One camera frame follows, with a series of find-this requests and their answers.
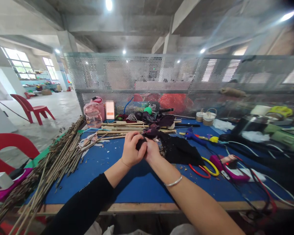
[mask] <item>bangle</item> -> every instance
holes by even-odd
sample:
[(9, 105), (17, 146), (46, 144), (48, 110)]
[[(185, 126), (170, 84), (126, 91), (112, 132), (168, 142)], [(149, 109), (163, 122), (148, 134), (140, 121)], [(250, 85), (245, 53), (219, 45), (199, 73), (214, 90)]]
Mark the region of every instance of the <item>bangle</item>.
[(175, 181), (174, 183), (171, 183), (171, 184), (165, 184), (165, 183), (164, 183), (164, 185), (165, 185), (166, 187), (171, 187), (171, 186), (174, 186), (174, 185), (178, 184), (181, 180), (182, 180), (182, 175), (181, 175), (181, 177), (180, 177), (177, 181)]
[(121, 160), (121, 162), (122, 162), (124, 165), (126, 165), (128, 168), (130, 168), (127, 164), (125, 164), (125, 163), (123, 162), (123, 159), (122, 159), (122, 158), (120, 158), (120, 160)]

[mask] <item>hand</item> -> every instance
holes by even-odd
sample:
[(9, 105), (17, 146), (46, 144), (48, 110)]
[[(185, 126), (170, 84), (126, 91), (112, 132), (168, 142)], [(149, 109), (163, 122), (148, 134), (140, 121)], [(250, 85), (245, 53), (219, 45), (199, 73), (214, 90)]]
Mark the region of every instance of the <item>hand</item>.
[(144, 142), (140, 150), (136, 150), (136, 144), (138, 140), (143, 139), (144, 137), (138, 132), (138, 131), (132, 131), (126, 134), (125, 136), (125, 142), (124, 142), (124, 148), (123, 148), (123, 154), (121, 157), (121, 161), (127, 165), (129, 168), (139, 163), (145, 153), (147, 148), (147, 143)]
[(149, 160), (151, 160), (151, 158), (161, 157), (157, 142), (148, 138), (146, 139), (147, 139), (147, 151), (145, 154), (146, 161), (148, 162)]

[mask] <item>white tissue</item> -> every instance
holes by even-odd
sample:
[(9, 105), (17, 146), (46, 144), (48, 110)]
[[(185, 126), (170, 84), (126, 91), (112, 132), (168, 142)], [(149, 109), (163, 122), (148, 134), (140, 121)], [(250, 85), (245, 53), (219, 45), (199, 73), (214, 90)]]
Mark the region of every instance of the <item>white tissue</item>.
[(256, 143), (261, 143), (261, 142), (270, 140), (270, 136), (268, 134), (264, 135), (261, 132), (252, 132), (252, 131), (242, 132), (242, 137)]
[(215, 128), (220, 129), (220, 130), (223, 130), (223, 131), (232, 130), (234, 128), (234, 125), (232, 125), (232, 123), (221, 121), (219, 119), (215, 119), (213, 121), (213, 124), (212, 125)]

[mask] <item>blue table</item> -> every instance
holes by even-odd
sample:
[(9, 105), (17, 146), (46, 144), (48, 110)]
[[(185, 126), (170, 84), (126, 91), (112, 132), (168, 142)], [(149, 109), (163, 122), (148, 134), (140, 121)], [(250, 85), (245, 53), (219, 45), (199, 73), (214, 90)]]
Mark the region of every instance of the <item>blue table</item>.
[[(183, 120), (183, 123), (198, 124), (195, 120)], [(187, 128), (176, 129), (177, 134), (174, 135), (180, 137), (182, 136), (178, 133), (186, 132), (187, 130)], [(207, 134), (219, 136), (219, 134), (211, 127), (206, 127), (204, 125), (194, 128), (194, 133), (201, 136), (207, 136)], [(87, 135), (87, 133), (84, 133), (82, 138), (85, 138)], [(211, 153), (208, 150), (194, 141), (189, 141), (189, 143), (192, 146), (195, 146), (203, 157), (209, 159)], [(94, 146), (90, 148), (84, 157), (83, 163), (78, 165), (77, 170), (69, 177), (65, 176), (63, 178), (60, 184), (60, 187), (62, 188), (58, 188), (56, 191), (55, 185), (53, 185), (46, 197), (46, 206), (42, 208), (42, 211), (39, 214), (56, 214), (63, 204), (65, 204), (76, 192), (119, 160), (123, 152), (123, 145), (124, 139), (120, 138), (104, 143), (104, 147)], [(213, 146), (209, 143), (209, 147), (218, 154), (227, 155), (225, 148), (222, 146)], [(262, 166), (241, 154), (235, 154), (242, 158), (252, 168), (255, 168), (260, 172), (265, 174), (271, 173), (271, 175), (274, 173), (271, 169)], [(230, 182), (223, 178), (221, 174), (217, 178), (212, 176), (210, 179), (204, 179), (196, 175), (188, 165), (176, 164), (176, 168), (183, 176), (189, 178), (195, 184), (207, 191), (223, 206), (225, 210), (243, 211), (250, 209), (250, 206), (244, 201), (241, 194)], [(271, 180), (267, 180), (266, 184), (283, 199), (291, 200), (291, 197)], [(263, 207), (263, 199), (265, 199), (265, 195), (258, 187), (256, 187), (255, 183), (243, 184), (240, 185), (240, 188), (245, 196), (252, 201), (256, 207)], [(134, 166), (123, 178), (115, 190), (115, 197), (111, 203), (112, 205), (107, 209), (108, 212), (162, 212), (178, 210), (178, 207), (163, 183), (144, 160)], [(277, 202), (277, 206), (280, 208), (290, 208), (279, 202)]]

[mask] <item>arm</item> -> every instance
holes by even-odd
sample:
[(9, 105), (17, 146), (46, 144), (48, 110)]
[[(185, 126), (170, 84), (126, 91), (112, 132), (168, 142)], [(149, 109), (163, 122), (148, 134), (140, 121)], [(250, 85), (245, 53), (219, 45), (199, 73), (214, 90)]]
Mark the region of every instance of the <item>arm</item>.
[[(165, 184), (175, 182), (181, 173), (160, 153), (158, 144), (147, 140), (146, 161)], [(244, 234), (227, 212), (203, 189), (188, 178), (168, 191), (200, 234)]]
[(142, 160), (147, 143), (143, 143), (139, 151), (135, 149), (142, 138), (139, 132), (128, 133), (122, 158), (71, 197), (42, 234), (85, 234), (111, 199), (113, 189), (131, 167)]

